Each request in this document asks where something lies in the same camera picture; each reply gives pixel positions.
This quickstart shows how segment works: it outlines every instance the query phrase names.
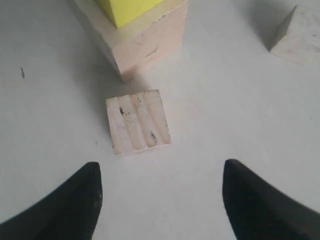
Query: pale wooden block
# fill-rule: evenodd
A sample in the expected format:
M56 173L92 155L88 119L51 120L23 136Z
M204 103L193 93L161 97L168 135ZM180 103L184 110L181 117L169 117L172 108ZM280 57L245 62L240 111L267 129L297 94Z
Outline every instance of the pale wooden block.
M281 23L271 53L304 65L320 54L320 13L297 5Z
M158 90L106 100L113 150L117 155L169 146L171 138Z
M127 83L181 45L188 0L163 0L116 28L94 0L71 0L78 19Z

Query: large wooden block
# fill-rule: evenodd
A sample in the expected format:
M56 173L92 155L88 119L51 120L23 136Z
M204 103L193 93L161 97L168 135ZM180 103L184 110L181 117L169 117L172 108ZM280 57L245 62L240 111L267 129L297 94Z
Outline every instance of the large wooden block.
M271 53L304 65L320 54L320 13L297 5L281 23Z
M106 110L116 154L129 155L170 145L158 90L109 98Z
M162 1L163 0L96 0L118 28L131 22Z
M163 0L121 28L94 0L73 2L84 28L125 83L182 43L188 0Z

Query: white table surface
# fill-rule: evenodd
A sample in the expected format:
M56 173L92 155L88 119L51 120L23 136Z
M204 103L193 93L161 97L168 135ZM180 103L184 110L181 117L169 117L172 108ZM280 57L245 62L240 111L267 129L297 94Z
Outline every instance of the white table surface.
M297 3L320 11L191 0L183 46L124 85L65 0L0 0L0 222L90 161L104 192L94 240L235 239L229 158L320 212L320 60L302 67L264 44ZM114 155L105 99L153 89L172 146Z

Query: wooden cube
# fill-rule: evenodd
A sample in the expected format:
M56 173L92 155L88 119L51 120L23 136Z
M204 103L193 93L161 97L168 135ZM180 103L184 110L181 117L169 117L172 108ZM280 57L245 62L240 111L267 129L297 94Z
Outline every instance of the wooden cube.
M297 5L281 23L271 53L304 65L320 54L320 13Z
M117 28L139 17L163 0L95 0Z
M78 19L127 83L182 43L188 0L163 0L116 28L94 0L73 0Z
M169 146L171 138L158 90L106 100L113 150L117 155Z

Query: yellow cube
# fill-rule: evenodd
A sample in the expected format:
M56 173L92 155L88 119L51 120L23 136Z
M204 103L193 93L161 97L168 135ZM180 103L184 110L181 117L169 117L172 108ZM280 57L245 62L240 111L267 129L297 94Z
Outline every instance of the yellow cube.
M126 25L163 0L96 0L117 28Z

